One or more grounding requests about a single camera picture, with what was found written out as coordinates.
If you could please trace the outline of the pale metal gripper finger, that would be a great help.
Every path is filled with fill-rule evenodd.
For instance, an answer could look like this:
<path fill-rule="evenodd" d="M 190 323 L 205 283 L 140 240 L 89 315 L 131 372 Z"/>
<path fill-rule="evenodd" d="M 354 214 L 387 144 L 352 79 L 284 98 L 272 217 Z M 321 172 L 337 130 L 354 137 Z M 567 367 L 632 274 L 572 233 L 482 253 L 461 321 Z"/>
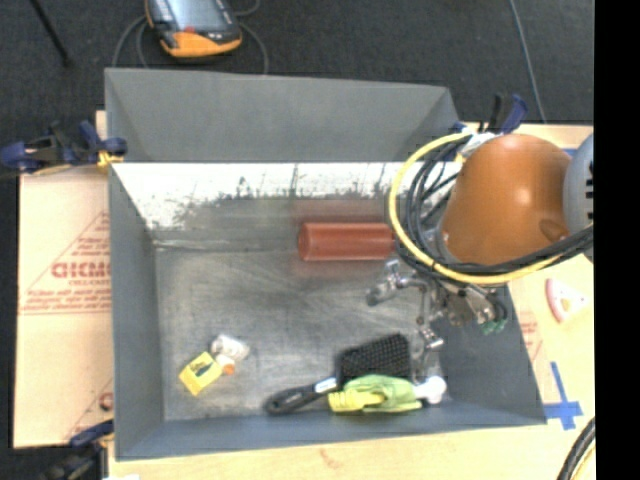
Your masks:
<path fill-rule="evenodd" d="M 429 327 L 417 328 L 410 338 L 411 375 L 416 384 L 441 374 L 444 340 Z"/>
<path fill-rule="evenodd" d="M 385 263 L 381 275 L 367 290 L 365 301 L 369 307 L 375 307 L 395 297 L 399 290 L 410 286 L 411 278 L 401 272 L 397 259 Z"/>

